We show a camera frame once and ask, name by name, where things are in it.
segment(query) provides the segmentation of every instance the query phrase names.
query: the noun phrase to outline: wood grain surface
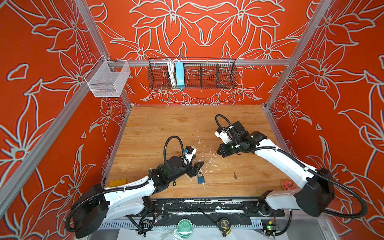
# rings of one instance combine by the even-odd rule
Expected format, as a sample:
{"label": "wood grain surface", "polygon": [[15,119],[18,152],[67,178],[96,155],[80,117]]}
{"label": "wood grain surface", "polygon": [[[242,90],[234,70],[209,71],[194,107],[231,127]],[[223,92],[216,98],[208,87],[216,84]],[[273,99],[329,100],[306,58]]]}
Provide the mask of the wood grain surface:
{"label": "wood grain surface", "polygon": [[[165,106],[133,107],[118,151],[106,181],[138,180],[149,169],[163,164],[163,148],[168,137],[177,135],[187,145],[197,148],[195,162],[205,161],[201,168],[205,184],[197,177],[184,175],[152,198],[172,197],[237,197],[260,196],[266,190],[281,190],[281,180],[288,177],[265,159],[255,154],[233,154],[222,158],[216,150],[222,143],[215,136],[215,115],[222,114],[232,123],[240,121],[249,133],[260,131],[277,144],[262,107],[248,106]],[[228,124],[221,118],[220,123]],[[180,144],[172,139],[167,158],[179,156]]]}

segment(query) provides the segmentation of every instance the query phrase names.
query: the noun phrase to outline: red floral backdrop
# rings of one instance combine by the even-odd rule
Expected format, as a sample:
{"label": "red floral backdrop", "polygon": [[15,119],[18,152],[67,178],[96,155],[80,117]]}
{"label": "red floral backdrop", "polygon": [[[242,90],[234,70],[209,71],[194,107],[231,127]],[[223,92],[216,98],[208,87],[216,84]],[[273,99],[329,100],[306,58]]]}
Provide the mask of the red floral backdrop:
{"label": "red floral backdrop", "polygon": [[[100,55],[73,0],[3,1],[0,18],[1,187]],[[63,219],[101,182],[126,113],[121,98],[88,93],[0,220],[0,239],[73,237]]]}
{"label": "red floral backdrop", "polygon": [[[333,1],[271,109],[301,160],[329,169],[365,199],[365,217],[332,218],[341,239],[384,238],[383,13],[382,1]],[[360,210],[336,192],[333,210]]]}
{"label": "red floral backdrop", "polygon": [[[87,0],[114,60],[167,56],[289,58],[317,0],[113,1]],[[232,90],[160,91],[148,88],[144,67],[132,68],[131,102],[159,104],[265,103],[282,66],[240,67]]]}

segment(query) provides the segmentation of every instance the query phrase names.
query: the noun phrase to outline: green round container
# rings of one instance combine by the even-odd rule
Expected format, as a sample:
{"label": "green round container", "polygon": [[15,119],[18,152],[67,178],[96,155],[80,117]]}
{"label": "green round container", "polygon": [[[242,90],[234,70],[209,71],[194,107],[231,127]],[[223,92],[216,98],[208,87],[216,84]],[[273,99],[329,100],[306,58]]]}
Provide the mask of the green round container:
{"label": "green round container", "polygon": [[179,221],[177,224],[177,233],[181,238],[189,238],[192,234],[192,222],[186,218]]}

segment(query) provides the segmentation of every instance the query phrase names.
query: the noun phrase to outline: light blue wire duct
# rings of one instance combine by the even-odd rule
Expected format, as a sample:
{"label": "light blue wire duct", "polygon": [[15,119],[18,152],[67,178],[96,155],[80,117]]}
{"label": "light blue wire duct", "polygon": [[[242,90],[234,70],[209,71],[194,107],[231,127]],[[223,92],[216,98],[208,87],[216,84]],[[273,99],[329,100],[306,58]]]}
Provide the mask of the light blue wire duct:
{"label": "light blue wire duct", "polygon": [[185,81],[184,81],[184,63],[182,62],[176,62],[175,63],[176,68],[176,84],[177,88],[184,88]]}

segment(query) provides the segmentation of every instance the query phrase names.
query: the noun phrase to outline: coiled white cable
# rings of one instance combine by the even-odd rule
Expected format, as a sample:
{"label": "coiled white cable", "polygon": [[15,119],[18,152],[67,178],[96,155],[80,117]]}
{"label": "coiled white cable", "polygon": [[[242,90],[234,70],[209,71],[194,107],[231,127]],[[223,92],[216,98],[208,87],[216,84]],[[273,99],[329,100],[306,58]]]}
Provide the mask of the coiled white cable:
{"label": "coiled white cable", "polygon": [[169,73],[169,80],[172,86],[177,86],[176,79],[174,77],[174,72],[175,72],[175,62],[180,62],[178,59],[171,60],[169,59],[167,61],[168,64],[168,73]]}

